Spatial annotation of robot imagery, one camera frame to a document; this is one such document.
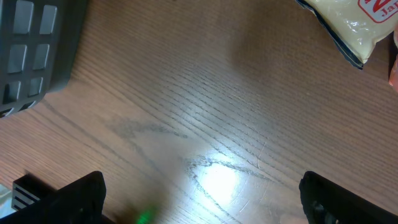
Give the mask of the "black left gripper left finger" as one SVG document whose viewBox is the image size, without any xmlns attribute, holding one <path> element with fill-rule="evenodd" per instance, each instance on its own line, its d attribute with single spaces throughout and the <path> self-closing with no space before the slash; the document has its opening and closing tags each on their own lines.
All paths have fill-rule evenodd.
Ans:
<svg viewBox="0 0 398 224">
<path fill-rule="evenodd" d="M 16 211 L 1 224 L 102 223 L 106 185 L 100 171 L 54 189 L 33 174 L 12 183 L 11 207 Z"/>
</svg>

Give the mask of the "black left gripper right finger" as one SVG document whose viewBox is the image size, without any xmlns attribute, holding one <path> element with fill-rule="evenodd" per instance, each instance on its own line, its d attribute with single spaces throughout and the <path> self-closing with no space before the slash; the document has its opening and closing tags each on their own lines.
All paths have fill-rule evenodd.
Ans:
<svg viewBox="0 0 398 224">
<path fill-rule="evenodd" d="M 299 190 L 303 211 L 309 224 L 397 223 L 397 215 L 313 171 L 304 174 Z"/>
</svg>

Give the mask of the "orange tissue pack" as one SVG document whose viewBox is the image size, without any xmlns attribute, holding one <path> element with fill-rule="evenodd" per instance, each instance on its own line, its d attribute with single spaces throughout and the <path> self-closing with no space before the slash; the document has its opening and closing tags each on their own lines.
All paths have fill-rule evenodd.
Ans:
<svg viewBox="0 0 398 224">
<path fill-rule="evenodd" d="M 394 50 L 391 52 L 390 56 L 394 56 L 394 63 L 391 66 L 389 84 L 397 91 L 397 28 L 394 30 L 392 43 L 394 44 Z"/>
</svg>

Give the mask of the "yellow wet wipes pack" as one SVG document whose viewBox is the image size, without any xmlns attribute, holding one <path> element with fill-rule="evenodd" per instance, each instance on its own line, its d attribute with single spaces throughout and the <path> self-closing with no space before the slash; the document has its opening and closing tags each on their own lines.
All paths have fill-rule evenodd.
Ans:
<svg viewBox="0 0 398 224">
<path fill-rule="evenodd" d="M 362 70 L 397 26 L 397 0 L 297 0 L 312 11 L 352 66 Z"/>
</svg>

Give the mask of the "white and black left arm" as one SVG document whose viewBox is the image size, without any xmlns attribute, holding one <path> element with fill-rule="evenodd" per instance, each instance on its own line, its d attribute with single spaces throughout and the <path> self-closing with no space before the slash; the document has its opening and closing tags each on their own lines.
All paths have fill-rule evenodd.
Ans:
<svg viewBox="0 0 398 224">
<path fill-rule="evenodd" d="M 94 171 L 54 189 L 33 174 L 12 183 L 11 208 L 1 224 L 113 224 L 102 214 L 106 197 L 103 174 Z"/>
</svg>

